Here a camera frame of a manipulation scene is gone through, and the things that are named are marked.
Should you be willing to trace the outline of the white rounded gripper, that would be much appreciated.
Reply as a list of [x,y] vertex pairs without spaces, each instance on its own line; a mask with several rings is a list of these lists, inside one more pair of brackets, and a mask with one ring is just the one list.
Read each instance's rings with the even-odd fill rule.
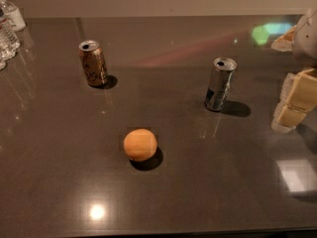
[[270,46],[279,52],[293,52],[306,68],[289,73],[273,113],[271,128],[279,133],[294,130],[317,106],[317,7],[313,6]]

